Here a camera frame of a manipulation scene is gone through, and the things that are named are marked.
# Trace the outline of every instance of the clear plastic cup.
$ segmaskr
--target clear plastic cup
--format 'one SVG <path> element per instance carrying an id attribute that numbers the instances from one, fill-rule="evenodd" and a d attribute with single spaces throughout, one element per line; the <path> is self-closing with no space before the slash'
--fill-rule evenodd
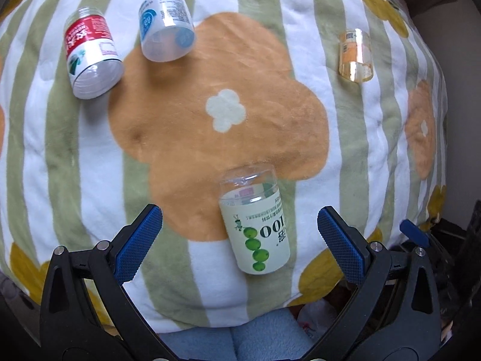
<path id="1" fill-rule="evenodd" d="M 124 65 L 105 17 L 97 8 L 78 9 L 68 18 L 64 46 L 68 75 L 76 97 L 98 97 L 122 78 Z"/>
<path id="2" fill-rule="evenodd" d="M 228 171 L 220 189 L 220 210 L 239 268 L 268 274 L 284 266 L 290 247 L 274 167 L 260 164 Z"/>
<path id="3" fill-rule="evenodd" d="M 369 34 L 356 28 L 340 38 L 339 74 L 354 83 L 369 81 L 374 76 Z"/>
<path id="4" fill-rule="evenodd" d="M 185 0 L 145 0 L 139 21 L 142 52 L 150 61 L 173 61 L 194 47 L 195 30 Z"/>

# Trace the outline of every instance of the blue gripper pad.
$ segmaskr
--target blue gripper pad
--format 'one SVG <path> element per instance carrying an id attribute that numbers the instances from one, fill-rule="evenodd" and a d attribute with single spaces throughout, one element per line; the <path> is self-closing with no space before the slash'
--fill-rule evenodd
<path id="1" fill-rule="evenodd" d="M 151 206 L 152 208 L 147 214 L 142 212 L 139 215 L 139 217 L 145 216 L 144 219 L 133 231 L 127 242 L 115 257 L 114 277 L 119 284 L 134 279 L 140 264 L 145 259 L 155 238 L 162 229 L 162 211 L 158 206 Z M 138 221 L 135 220 L 131 226 L 135 226 L 136 222 Z"/>
<path id="2" fill-rule="evenodd" d="M 349 227 L 331 206 L 319 211 L 317 229 L 348 282 L 360 285 L 369 267 L 367 241 Z"/>
<path id="3" fill-rule="evenodd" d="M 399 230 L 406 235 L 414 244 L 419 247 L 428 248 L 430 246 L 429 237 L 409 220 L 402 221 Z"/>

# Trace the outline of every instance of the green stripe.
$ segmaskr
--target green stripe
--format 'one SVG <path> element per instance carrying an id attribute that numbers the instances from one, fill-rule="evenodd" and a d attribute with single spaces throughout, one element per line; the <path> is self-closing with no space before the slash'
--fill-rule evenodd
<path id="1" fill-rule="evenodd" d="M 404 49 L 406 51 L 407 59 L 407 69 L 406 69 L 406 89 L 408 96 L 416 89 L 418 86 L 418 75 L 419 75 L 419 61 L 418 55 L 416 54 L 413 45 L 408 39 L 401 38 Z M 409 159 L 409 201 L 407 205 L 407 215 L 406 217 L 414 221 L 418 213 L 418 199 L 419 199 L 419 189 L 421 178 L 416 171 L 415 159 L 413 158 L 413 153 L 408 145 L 407 147 L 407 157 Z"/>
<path id="2" fill-rule="evenodd" d="M 23 19 L 23 15 L 25 15 L 25 12 L 32 4 L 32 1 L 33 0 L 26 0 L 26 2 L 24 2 L 21 7 L 16 10 L 14 15 L 11 17 L 10 22 L 8 23 L 7 31 L 5 31 L 2 39 L 0 40 L 0 56 L 3 56 L 2 58 L 4 61 L 10 49 L 11 42 L 13 41 L 18 31 L 18 27 Z"/>
<path id="3" fill-rule="evenodd" d="M 59 0 L 46 0 L 33 20 L 17 66 L 10 102 L 7 150 L 7 211 L 10 232 L 17 245 L 35 262 L 37 253 L 30 234 L 23 196 L 23 124 L 25 104 L 38 64 L 40 47 Z"/>
<path id="4" fill-rule="evenodd" d="M 422 53 L 423 53 L 423 55 L 426 59 L 426 62 L 427 62 L 427 82 L 429 83 L 429 86 L 431 88 L 431 102 L 432 102 L 432 93 L 433 93 L 433 89 L 434 89 L 434 66 L 433 66 L 432 60 L 430 58 L 429 51 L 427 51 L 427 49 L 426 49 L 426 45 L 425 45 L 424 41 L 420 38 L 420 36 L 418 35 L 418 33 L 416 31 L 413 31 L 413 35 L 414 35 L 414 40 L 415 40 L 416 44 L 418 45 L 419 49 L 422 51 Z M 429 172 L 429 175 L 427 176 L 427 179 L 426 179 L 426 183 L 427 183 L 426 193 L 424 194 L 421 210 L 419 211 L 419 208 L 418 208 L 418 213 L 419 213 L 418 224 L 422 224 L 427 219 L 426 207 L 427 207 L 427 203 L 428 203 L 429 198 L 430 198 L 430 190 L 431 190 L 433 172 L 434 172 L 434 164 L 433 164 L 433 167 L 431 168 L 431 171 Z"/>
<path id="5" fill-rule="evenodd" d="M 287 49 L 286 34 L 282 22 L 280 0 L 239 0 L 239 12 L 261 23 L 274 33 Z M 279 181 L 282 206 L 288 219 L 287 237 L 290 259 L 275 272 L 262 276 L 246 275 L 247 314 L 249 319 L 280 307 L 292 296 L 292 278 L 297 255 L 297 232 L 295 218 L 295 181 Z"/>
<path id="6" fill-rule="evenodd" d="M 314 11 L 336 106 L 342 156 L 340 214 L 363 233 L 369 215 L 369 144 L 361 88 L 338 74 L 339 36 L 346 31 L 345 9 L 342 0 L 314 0 Z"/>
<path id="7" fill-rule="evenodd" d="M 194 0 L 186 0 L 193 12 Z M 124 202 L 127 219 L 133 221 L 152 202 L 149 166 L 124 153 Z M 195 283 L 188 240 L 164 223 L 140 269 L 153 306 L 181 329 L 208 327 L 209 319 Z"/>
<path id="8" fill-rule="evenodd" d="M 373 63 L 381 88 L 382 129 L 388 143 L 389 179 L 384 197 L 384 204 L 379 219 L 379 229 L 383 240 L 389 240 L 394 222 L 395 205 L 395 175 L 397 166 L 397 145 L 402 129 L 402 117 L 394 91 L 393 57 L 391 42 L 389 41 L 384 21 L 376 17 L 369 8 L 366 9 L 369 32 L 372 39 Z"/>
<path id="9" fill-rule="evenodd" d="M 104 12 L 109 2 L 82 0 L 78 7 L 93 5 Z M 72 93 L 62 50 L 47 103 L 45 159 L 55 234 L 59 243 L 71 251 L 92 248 L 92 241 L 81 218 L 79 112 L 80 101 Z"/>

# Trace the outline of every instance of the screw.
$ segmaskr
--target screw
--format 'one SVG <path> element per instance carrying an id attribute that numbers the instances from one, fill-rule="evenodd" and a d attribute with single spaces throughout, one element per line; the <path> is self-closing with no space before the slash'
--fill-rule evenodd
<path id="1" fill-rule="evenodd" d="M 107 248 L 109 248 L 110 246 L 110 242 L 108 240 L 102 240 L 101 242 L 98 242 L 97 243 L 97 249 L 98 250 L 106 250 Z"/>
<path id="2" fill-rule="evenodd" d="M 416 248 L 415 248 L 415 252 L 416 252 L 416 254 L 418 254 L 420 257 L 424 257 L 424 255 L 426 255 L 426 251 L 424 250 L 424 248 L 421 248 L 421 247 L 416 247 Z"/>
<path id="3" fill-rule="evenodd" d="M 371 247 L 371 250 L 374 250 L 376 252 L 379 252 L 382 250 L 382 244 L 379 242 L 372 242 L 370 247 Z"/>
<path id="4" fill-rule="evenodd" d="M 62 255 L 64 251 L 65 251 L 65 247 L 63 245 L 60 245 L 57 248 L 55 248 L 54 254 L 55 255 Z"/>

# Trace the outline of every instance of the blanket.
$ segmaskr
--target blanket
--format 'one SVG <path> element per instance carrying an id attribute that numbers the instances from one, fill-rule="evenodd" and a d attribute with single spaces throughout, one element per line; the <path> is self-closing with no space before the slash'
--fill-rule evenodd
<path id="1" fill-rule="evenodd" d="M 186 0 L 197 43 L 168 63 L 142 55 L 143 1 L 17 0 L 0 26 L 0 269 L 33 300 L 56 246 L 111 240 L 149 202 L 164 228 L 124 288 L 157 333 L 322 298 L 342 277 L 317 231 L 323 206 L 386 245 L 404 218 L 424 230 L 439 219 L 446 85 L 397 0 Z M 104 13 L 126 69 L 89 101 L 73 96 L 63 50 L 84 6 Z M 337 73 L 353 28 L 372 40 L 361 86 Z M 291 255 L 252 276 L 217 199 L 224 171 L 257 162 L 276 167 Z"/>

